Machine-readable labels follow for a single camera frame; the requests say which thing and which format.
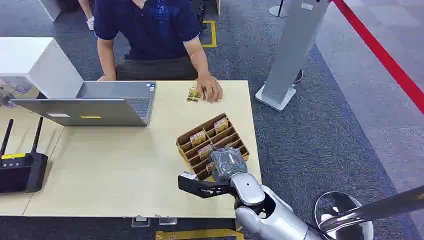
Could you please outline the person's left hand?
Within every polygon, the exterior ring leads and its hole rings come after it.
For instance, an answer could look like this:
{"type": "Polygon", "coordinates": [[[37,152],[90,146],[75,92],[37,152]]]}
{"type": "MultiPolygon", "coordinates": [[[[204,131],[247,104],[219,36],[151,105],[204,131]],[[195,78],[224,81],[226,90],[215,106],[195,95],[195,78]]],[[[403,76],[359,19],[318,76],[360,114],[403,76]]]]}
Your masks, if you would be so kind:
{"type": "Polygon", "coordinates": [[[217,79],[210,75],[202,75],[196,79],[196,90],[202,100],[210,103],[218,102],[223,96],[223,90],[217,79]]]}

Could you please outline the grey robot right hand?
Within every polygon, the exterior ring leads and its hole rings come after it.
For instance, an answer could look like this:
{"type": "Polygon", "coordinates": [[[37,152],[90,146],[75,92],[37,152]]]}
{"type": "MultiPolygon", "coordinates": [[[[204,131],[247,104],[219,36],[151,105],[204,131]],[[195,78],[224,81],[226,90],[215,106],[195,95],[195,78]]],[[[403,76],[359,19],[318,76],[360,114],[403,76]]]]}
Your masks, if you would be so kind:
{"type": "Polygon", "coordinates": [[[246,161],[238,148],[214,148],[208,157],[214,165],[212,178],[217,183],[223,183],[235,174],[248,172],[246,161]]]}

